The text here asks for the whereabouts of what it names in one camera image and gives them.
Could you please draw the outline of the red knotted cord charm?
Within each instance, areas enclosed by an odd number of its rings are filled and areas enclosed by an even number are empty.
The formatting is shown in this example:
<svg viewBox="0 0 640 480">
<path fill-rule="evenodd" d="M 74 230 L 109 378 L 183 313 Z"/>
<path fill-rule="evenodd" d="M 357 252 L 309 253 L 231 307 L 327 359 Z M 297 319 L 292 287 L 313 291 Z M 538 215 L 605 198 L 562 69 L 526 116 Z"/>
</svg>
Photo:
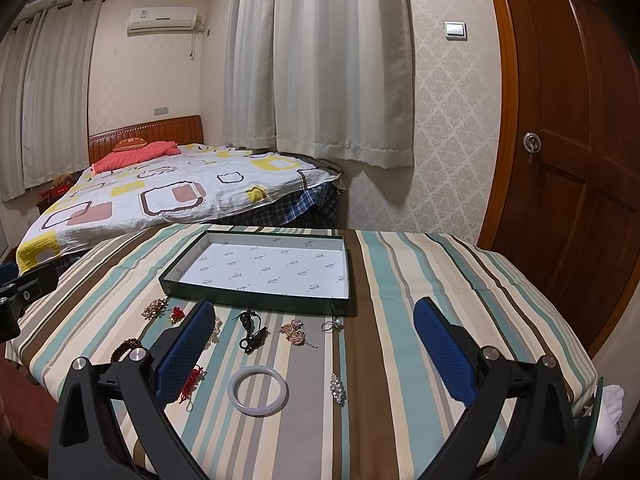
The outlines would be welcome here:
<svg viewBox="0 0 640 480">
<path fill-rule="evenodd" d="M 198 385 L 204 380 L 205 376 L 206 370 L 204 370 L 204 367 L 199 365 L 195 365 L 193 367 L 193 370 L 190 371 L 190 374 L 188 378 L 186 378 L 186 382 L 180 391 L 180 403 L 191 400 L 195 389 L 198 388 Z"/>
</svg>

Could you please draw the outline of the gold crystal flower brooch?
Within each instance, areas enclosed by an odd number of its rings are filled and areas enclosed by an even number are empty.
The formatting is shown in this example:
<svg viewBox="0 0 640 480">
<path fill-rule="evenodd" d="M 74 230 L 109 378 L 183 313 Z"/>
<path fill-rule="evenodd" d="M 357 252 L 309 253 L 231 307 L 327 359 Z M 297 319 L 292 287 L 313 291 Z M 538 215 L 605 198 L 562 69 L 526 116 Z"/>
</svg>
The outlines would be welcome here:
<svg viewBox="0 0 640 480">
<path fill-rule="evenodd" d="M 155 320 L 164 314 L 167 308 L 168 299 L 158 298 L 151 301 L 143 310 L 142 318 L 147 321 Z"/>
</svg>

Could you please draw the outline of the red tassel charm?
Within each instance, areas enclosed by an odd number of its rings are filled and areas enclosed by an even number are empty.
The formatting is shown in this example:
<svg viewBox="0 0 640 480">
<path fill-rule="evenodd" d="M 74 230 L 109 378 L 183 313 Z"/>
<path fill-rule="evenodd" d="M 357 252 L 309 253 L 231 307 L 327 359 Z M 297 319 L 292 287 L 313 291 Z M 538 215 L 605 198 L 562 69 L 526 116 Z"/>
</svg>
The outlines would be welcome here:
<svg viewBox="0 0 640 480">
<path fill-rule="evenodd" d="M 171 314 L 169 315 L 169 322 L 171 322 L 172 325 L 175 325 L 185 317 L 186 315 L 184 314 L 184 311 L 181 308 L 174 307 L 171 310 Z"/>
</svg>

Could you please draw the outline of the white jade bangle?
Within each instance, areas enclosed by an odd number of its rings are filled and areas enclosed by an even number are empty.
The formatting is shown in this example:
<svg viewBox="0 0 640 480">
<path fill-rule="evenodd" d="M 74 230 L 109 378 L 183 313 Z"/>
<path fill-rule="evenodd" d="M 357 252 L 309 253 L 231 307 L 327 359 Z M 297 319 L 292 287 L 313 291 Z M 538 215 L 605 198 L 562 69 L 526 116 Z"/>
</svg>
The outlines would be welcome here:
<svg viewBox="0 0 640 480">
<path fill-rule="evenodd" d="M 240 390 L 253 377 L 254 389 L 246 388 L 246 399 L 240 401 Z M 264 418 L 280 412 L 288 402 L 288 383 L 272 367 L 246 366 L 235 372 L 228 381 L 227 394 L 231 405 L 250 417 Z"/>
</svg>

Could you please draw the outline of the silver rhinestone brooch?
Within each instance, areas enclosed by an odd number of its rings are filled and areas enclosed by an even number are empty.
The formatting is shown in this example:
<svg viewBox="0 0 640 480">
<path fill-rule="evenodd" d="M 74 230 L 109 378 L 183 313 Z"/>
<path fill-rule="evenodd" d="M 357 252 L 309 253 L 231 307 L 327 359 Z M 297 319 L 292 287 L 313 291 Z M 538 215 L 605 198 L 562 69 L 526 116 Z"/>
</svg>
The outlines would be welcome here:
<svg viewBox="0 0 640 480">
<path fill-rule="evenodd" d="M 332 374 L 329 384 L 330 393 L 336 404 L 343 406 L 346 401 L 346 390 L 337 374 Z"/>
</svg>

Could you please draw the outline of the green jewelry box tray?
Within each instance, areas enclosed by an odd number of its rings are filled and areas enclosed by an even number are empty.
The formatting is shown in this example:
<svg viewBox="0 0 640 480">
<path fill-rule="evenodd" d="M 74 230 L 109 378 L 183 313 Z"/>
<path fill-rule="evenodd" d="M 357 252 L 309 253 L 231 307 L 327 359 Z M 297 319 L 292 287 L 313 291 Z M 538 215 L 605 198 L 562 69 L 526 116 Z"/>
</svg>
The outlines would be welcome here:
<svg viewBox="0 0 640 480">
<path fill-rule="evenodd" d="M 302 315 L 349 314 L 344 238 L 314 231 L 221 231 L 195 237 L 160 274 L 166 295 Z"/>
</svg>

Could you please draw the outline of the red pillow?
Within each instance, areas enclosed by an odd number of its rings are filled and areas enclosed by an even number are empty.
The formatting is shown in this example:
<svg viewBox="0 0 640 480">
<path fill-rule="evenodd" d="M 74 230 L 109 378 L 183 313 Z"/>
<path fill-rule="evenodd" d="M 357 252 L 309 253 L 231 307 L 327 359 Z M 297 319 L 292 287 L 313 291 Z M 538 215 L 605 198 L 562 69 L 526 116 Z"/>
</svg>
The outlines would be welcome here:
<svg viewBox="0 0 640 480">
<path fill-rule="evenodd" d="M 91 166 L 93 174 L 119 170 L 129 166 L 142 164 L 162 156 L 180 155 L 181 151 L 175 141 L 155 141 L 131 150 L 111 152 Z"/>
</svg>

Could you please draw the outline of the striped tablecloth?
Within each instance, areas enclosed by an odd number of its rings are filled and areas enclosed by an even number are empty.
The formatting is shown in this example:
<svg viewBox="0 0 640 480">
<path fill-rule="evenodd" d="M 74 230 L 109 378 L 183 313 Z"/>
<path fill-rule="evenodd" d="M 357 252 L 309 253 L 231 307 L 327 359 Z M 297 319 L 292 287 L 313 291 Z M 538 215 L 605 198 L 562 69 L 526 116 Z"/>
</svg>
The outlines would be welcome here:
<svg viewBox="0 0 640 480">
<path fill-rule="evenodd" d="M 58 396 L 78 356 L 104 363 L 128 338 L 152 344 L 169 320 L 142 312 L 163 297 L 160 274 L 200 233 L 174 224 L 97 244 L 28 309 L 6 356 Z M 238 311 L 217 308 L 219 335 L 198 361 L 206 376 L 190 401 L 166 410 L 210 478 L 419 477 L 463 412 L 414 330 L 413 306 L 424 297 L 480 346 L 525 362 L 554 356 L 574 412 L 591 398 L 598 373 L 586 350 L 506 257 L 448 234 L 347 231 L 345 242 L 356 313 L 340 330 L 306 316 L 306 344 L 294 346 L 280 331 L 288 316 L 267 313 L 267 340 L 247 355 Z M 229 402 L 230 377 L 251 365 L 288 383 L 277 414 L 250 417 Z M 345 387 L 343 406 L 330 393 L 332 374 Z"/>
</svg>

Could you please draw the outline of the bed with patterned quilt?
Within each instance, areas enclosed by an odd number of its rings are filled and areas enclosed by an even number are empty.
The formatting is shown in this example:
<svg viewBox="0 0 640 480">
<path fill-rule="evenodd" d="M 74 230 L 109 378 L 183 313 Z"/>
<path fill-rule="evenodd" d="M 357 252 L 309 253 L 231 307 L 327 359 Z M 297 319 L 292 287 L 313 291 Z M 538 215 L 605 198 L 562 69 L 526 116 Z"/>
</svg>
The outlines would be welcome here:
<svg viewBox="0 0 640 480">
<path fill-rule="evenodd" d="M 124 168 L 88 168 L 29 228 L 16 262 L 27 272 L 152 226 L 238 218 L 334 191 L 341 176 L 337 166 L 303 155 L 197 143 Z"/>
</svg>

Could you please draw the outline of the wooden door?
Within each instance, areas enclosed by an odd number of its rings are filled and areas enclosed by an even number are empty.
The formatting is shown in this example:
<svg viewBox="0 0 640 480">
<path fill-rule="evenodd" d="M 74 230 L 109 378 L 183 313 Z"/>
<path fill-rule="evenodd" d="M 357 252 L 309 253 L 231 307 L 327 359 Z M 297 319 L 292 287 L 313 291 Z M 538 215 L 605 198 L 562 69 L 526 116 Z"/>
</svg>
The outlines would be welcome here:
<svg viewBox="0 0 640 480">
<path fill-rule="evenodd" d="M 638 66 L 598 0 L 494 6 L 500 136 L 478 242 L 596 353 L 639 281 Z M 526 132 L 541 138 L 531 164 Z"/>
</svg>

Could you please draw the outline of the left striped curtain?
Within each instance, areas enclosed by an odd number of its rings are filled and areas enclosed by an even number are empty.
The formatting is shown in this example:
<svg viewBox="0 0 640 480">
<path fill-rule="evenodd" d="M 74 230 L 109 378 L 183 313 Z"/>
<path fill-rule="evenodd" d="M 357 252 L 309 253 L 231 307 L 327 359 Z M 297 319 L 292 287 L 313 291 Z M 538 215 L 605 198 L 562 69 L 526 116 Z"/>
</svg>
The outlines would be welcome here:
<svg viewBox="0 0 640 480">
<path fill-rule="evenodd" d="M 1 199 L 89 166 L 89 76 L 103 0 L 50 6 L 1 41 Z"/>
</svg>

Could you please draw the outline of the wooden headboard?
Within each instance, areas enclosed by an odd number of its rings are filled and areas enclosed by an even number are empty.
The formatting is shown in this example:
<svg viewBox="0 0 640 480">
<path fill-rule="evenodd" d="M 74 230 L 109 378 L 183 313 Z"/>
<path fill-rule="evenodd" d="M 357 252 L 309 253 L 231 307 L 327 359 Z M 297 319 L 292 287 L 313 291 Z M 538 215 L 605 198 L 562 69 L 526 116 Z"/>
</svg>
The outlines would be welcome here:
<svg viewBox="0 0 640 480">
<path fill-rule="evenodd" d="M 176 141 L 179 145 L 204 142 L 201 117 L 198 115 L 154 120 L 90 136 L 88 140 L 89 162 L 93 164 L 125 139 L 140 138 L 146 142 Z"/>
</svg>

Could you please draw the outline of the silver door knob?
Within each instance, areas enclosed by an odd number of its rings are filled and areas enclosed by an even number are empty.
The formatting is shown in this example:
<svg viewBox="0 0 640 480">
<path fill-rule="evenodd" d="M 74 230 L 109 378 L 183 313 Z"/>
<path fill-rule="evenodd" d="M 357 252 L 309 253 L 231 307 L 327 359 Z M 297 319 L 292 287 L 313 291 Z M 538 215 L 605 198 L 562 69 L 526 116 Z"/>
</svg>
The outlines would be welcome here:
<svg viewBox="0 0 640 480">
<path fill-rule="evenodd" d="M 528 162 L 533 162 L 534 156 L 541 150 L 541 138 L 537 133 L 526 132 L 523 136 L 523 148 L 528 155 Z"/>
</svg>

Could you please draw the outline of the white air conditioner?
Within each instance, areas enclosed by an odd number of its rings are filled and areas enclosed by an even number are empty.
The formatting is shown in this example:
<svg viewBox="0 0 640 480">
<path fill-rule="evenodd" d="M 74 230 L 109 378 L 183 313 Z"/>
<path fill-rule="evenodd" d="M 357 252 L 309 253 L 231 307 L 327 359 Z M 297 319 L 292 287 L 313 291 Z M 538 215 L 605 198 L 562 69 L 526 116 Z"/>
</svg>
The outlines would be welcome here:
<svg viewBox="0 0 640 480">
<path fill-rule="evenodd" d="M 135 8 L 129 15 L 127 35 L 194 32 L 196 26 L 198 26 L 198 10 L 190 6 Z"/>
</svg>

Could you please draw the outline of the white window curtain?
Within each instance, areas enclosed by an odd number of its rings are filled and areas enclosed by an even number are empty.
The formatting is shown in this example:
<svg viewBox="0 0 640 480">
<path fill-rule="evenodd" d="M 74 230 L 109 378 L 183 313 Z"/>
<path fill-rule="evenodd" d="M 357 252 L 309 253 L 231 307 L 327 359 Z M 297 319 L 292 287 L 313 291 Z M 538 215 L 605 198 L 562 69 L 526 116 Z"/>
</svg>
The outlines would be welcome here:
<svg viewBox="0 0 640 480">
<path fill-rule="evenodd" d="M 230 0 L 228 143 L 395 169 L 413 133 L 410 0 Z"/>
</svg>

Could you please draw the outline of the white wall switch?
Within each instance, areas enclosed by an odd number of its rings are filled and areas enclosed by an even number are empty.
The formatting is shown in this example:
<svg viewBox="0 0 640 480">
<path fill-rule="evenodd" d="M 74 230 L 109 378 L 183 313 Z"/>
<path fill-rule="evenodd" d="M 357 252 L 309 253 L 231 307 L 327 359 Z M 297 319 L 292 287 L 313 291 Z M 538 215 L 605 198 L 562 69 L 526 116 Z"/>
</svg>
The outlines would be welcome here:
<svg viewBox="0 0 640 480">
<path fill-rule="evenodd" d="M 448 41 L 466 41 L 468 40 L 468 31 L 466 24 L 463 22 L 446 21 L 445 36 Z"/>
</svg>

